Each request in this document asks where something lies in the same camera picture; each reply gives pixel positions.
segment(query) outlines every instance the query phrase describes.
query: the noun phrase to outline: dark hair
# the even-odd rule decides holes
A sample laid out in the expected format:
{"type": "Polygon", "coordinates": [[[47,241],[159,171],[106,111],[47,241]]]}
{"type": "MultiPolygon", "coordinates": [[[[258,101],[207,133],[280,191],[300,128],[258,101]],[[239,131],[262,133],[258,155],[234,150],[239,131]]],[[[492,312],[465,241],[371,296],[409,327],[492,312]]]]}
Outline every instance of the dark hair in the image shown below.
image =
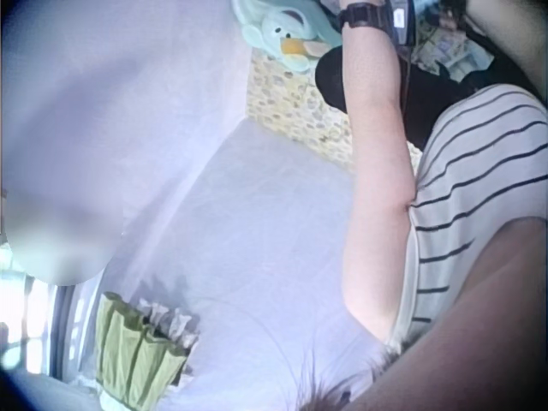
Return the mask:
{"type": "MultiPolygon", "coordinates": [[[[414,333],[409,338],[405,339],[401,346],[401,352],[396,352],[391,349],[384,351],[380,364],[372,365],[370,376],[373,383],[375,383],[381,375],[383,375],[396,361],[398,361],[405,353],[409,351],[423,336],[422,333],[414,333]]],[[[298,411],[342,411],[350,403],[350,397],[352,393],[348,389],[348,383],[355,378],[347,378],[335,387],[327,390],[323,384],[316,383],[315,377],[312,375],[310,378],[311,393],[305,400],[304,394],[299,393],[297,400],[298,411]]]]}

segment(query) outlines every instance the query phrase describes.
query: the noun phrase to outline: stuffed toy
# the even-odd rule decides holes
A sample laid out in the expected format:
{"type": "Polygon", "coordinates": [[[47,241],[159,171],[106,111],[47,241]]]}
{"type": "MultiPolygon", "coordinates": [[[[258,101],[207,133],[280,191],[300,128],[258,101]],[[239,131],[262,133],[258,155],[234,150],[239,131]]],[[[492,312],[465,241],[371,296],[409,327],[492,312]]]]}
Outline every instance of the stuffed toy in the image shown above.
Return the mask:
{"type": "Polygon", "coordinates": [[[244,39],[287,69],[306,73],[342,44],[325,12],[313,0],[232,0],[244,39]]]}

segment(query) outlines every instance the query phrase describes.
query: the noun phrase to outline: green pleated fabric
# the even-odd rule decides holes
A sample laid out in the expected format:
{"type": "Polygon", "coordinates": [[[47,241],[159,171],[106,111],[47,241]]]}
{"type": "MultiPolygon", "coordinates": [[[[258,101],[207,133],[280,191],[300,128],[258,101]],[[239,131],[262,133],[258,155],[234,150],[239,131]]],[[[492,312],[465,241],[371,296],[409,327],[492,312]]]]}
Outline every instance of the green pleated fabric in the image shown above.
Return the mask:
{"type": "Polygon", "coordinates": [[[133,411],[154,408],[181,370],[183,348],[155,335],[144,315],[114,293],[104,293],[95,333],[97,381],[133,411]]]}

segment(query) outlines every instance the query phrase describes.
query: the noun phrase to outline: black and white striped shirt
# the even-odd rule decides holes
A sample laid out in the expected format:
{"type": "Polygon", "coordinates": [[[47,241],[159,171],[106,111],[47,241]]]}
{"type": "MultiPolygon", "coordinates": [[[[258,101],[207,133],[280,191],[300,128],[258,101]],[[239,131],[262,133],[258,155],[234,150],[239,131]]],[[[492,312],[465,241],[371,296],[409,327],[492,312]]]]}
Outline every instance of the black and white striped shirt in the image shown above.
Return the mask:
{"type": "Polygon", "coordinates": [[[546,120],[535,97],[506,85],[440,116],[409,209],[404,290],[389,346],[399,349],[455,303],[475,260],[506,223],[547,219],[546,120]]]}

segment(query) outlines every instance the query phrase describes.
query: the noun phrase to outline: black watch strap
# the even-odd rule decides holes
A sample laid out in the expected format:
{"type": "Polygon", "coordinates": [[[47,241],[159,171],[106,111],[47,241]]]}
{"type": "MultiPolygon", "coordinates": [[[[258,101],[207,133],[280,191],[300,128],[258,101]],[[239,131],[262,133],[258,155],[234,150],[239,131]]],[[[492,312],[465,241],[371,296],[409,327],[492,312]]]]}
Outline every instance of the black watch strap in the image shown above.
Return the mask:
{"type": "Polygon", "coordinates": [[[376,6],[371,3],[352,3],[339,15],[341,30],[348,23],[351,28],[374,27],[390,33],[389,10],[386,5],[376,6]]]}

